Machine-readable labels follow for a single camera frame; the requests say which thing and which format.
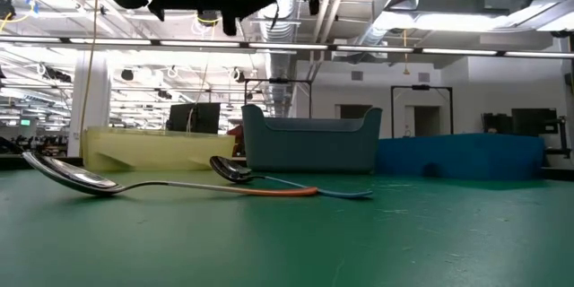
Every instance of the green tabletop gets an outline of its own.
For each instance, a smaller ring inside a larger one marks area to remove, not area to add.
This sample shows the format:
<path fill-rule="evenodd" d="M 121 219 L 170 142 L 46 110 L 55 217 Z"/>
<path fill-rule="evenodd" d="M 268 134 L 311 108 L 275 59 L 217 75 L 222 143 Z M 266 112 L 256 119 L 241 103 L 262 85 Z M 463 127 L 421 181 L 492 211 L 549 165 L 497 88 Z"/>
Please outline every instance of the green tabletop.
<path fill-rule="evenodd" d="M 229 185 L 212 172 L 109 177 Z M 0 172 L 0 286 L 574 286 L 574 183 L 283 178 L 375 195 L 94 198 Z"/>

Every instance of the gray bin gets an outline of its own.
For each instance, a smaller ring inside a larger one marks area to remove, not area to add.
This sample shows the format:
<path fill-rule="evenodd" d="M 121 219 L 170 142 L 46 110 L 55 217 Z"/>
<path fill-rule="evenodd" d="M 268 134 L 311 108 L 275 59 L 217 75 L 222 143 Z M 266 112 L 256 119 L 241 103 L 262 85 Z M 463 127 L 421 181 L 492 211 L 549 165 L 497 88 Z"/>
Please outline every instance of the gray bin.
<path fill-rule="evenodd" d="M 253 170 L 369 173 L 375 167 L 382 109 L 342 120 L 264 117 L 255 105 L 241 109 Z"/>

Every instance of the metal spoon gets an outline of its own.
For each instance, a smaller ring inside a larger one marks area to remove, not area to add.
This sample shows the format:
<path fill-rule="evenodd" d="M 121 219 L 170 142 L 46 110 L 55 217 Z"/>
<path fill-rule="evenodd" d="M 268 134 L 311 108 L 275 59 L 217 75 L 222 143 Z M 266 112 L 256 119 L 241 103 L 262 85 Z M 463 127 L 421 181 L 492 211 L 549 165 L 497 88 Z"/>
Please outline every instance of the metal spoon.
<path fill-rule="evenodd" d="M 222 192 L 240 193 L 252 196 L 312 196 L 317 193 L 316 187 L 306 187 L 304 189 L 264 190 L 237 187 L 220 187 L 192 183 L 178 183 L 170 181 L 147 181 L 124 187 L 118 183 L 91 173 L 87 170 L 80 169 L 53 158 L 41 156 L 34 152 L 24 152 L 22 157 L 34 169 L 39 170 L 48 178 L 51 178 L 66 187 L 70 187 L 71 189 L 95 196 L 112 196 L 117 193 L 125 192 L 128 189 L 151 185 L 198 188 Z"/>
<path fill-rule="evenodd" d="M 258 176 L 258 175 L 251 175 L 251 170 L 239 165 L 235 161 L 230 161 L 226 158 L 213 156 L 209 159 L 209 164 L 212 166 L 212 169 L 215 170 L 216 173 L 221 175 L 223 178 L 226 178 L 234 183 L 238 184 L 246 184 L 253 179 L 256 178 L 264 178 L 264 179 L 271 179 L 283 184 L 287 184 L 293 187 L 306 187 L 301 184 L 293 183 L 287 180 L 279 179 L 279 178 L 272 178 L 268 176 Z M 372 191 L 364 191 L 364 192 L 357 192 L 357 193 L 341 193 L 341 192 L 333 192 L 328 191 L 325 189 L 318 189 L 318 193 L 324 196 L 331 196 L 331 197 L 339 197 L 339 198 L 364 198 L 366 196 L 371 195 Z"/>

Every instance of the blue foam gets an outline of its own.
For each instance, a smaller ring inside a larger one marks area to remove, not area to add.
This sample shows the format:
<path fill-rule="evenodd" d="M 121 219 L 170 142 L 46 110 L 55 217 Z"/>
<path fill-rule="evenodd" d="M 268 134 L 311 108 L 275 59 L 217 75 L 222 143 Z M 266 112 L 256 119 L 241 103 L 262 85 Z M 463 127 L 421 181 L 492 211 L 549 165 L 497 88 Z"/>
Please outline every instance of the blue foam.
<path fill-rule="evenodd" d="M 376 172 L 391 176 L 528 180 L 539 176 L 544 140 L 518 135 L 441 135 L 378 141 Z"/>

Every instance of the monitor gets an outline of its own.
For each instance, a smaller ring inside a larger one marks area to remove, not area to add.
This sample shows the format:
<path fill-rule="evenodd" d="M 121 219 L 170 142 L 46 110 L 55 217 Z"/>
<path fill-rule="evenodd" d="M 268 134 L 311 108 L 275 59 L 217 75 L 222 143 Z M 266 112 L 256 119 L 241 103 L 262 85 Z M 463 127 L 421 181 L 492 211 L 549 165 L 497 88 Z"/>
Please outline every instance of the monitor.
<path fill-rule="evenodd" d="M 170 119 L 166 128 L 170 131 L 190 131 L 202 134 L 217 134 L 221 103 L 176 104 L 170 108 Z"/>
<path fill-rule="evenodd" d="M 558 134 L 556 109 L 512 109 L 513 132 L 516 135 Z"/>

